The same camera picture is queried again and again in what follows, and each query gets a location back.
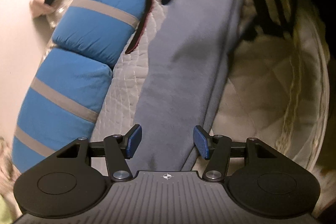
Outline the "blue grey-striped pillow left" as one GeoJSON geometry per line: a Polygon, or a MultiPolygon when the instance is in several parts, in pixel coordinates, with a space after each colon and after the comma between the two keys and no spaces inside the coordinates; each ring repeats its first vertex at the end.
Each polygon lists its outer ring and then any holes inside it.
{"type": "Polygon", "coordinates": [[[107,65],[53,48],[30,84],[18,115],[12,159],[19,172],[77,138],[91,138],[111,80],[107,65]]]}

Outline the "blue grey-striped pillow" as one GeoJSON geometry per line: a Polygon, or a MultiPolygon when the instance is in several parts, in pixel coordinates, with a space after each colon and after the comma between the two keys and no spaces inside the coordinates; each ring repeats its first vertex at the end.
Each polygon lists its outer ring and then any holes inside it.
{"type": "Polygon", "coordinates": [[[146,0],[73,0],[52,34],[59,47],[115,66],[146,0]]]}
{"type": "Polygon", "coordinates": [[[30,84],[18,115],[12,159],[19,172],[77,138],[91,138],[111,80],[107,65],[53,48],[30,84]]]}

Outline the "grey quilted bedspread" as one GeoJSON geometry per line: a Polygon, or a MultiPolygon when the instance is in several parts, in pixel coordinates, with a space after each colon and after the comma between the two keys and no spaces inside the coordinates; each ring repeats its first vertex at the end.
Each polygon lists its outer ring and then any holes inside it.
{"type": "MultiPolygon", "coordinates": [[[[92,141],[131,128],[148,73],[148,49],[165,20],[167,7],[153,0],[137,49],[122,54],[92,133],[92,141]]],[[[241,42],[215,115],[211,134],[236,141],[255,136],[315,175],[320,215],[335,201],[335,169],[322,161],[327,127],[329,50],[311,9],[300,9],[294,41],[258,34],[241,42]]]]}

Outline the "grey-blue fleece sweatpants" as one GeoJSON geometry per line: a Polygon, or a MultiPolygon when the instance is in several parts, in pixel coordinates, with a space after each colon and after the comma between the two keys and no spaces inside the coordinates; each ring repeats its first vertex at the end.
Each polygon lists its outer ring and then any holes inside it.
{"type": "Polygon", "coordinates": [[[139,170],[180,171],[197,158],[193,129],[210,129],[239,39],[244,0],[171,0],[148,48],[149,71],[134,121],[142,141],[129,161],[139,170]]]}

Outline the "blue grey-striped pillow right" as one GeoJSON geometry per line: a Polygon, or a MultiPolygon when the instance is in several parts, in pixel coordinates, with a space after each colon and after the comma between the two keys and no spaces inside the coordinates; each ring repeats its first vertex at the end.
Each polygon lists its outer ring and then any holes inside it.
{"type": "Polygon", "coordinates": [[[146,0],[73,0],[52,34],[59,47],[115,66],[146,0]]]}

